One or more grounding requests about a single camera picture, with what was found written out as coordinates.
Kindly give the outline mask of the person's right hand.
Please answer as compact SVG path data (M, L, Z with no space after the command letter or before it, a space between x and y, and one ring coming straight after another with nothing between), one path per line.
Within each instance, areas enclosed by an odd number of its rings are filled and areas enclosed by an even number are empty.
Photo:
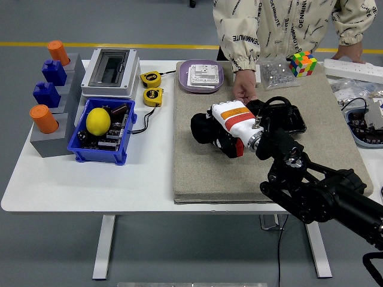
M248 104L252 100L257 100L258 95L256 92L255 79L235 78L233 84L233 94L236 100L241 101L243 104Z

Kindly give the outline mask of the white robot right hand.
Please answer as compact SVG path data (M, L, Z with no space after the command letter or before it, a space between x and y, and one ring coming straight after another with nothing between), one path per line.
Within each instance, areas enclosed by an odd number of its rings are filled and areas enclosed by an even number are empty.
M207 114L212 117L214 125L220 133L238 138L246 149L255 152L264 128L260 125L260 118L256 117L239 100L231 100L211 105Z

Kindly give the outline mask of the person's left hand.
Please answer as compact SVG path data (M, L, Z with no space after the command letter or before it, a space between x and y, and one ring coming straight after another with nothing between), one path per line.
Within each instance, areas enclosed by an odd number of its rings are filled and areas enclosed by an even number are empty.
M353 63L365 64L361 58L363 54L363 43L360 41L352 45L339 45L336 54L332 57L333 60L340 60L342 57L349 58Z

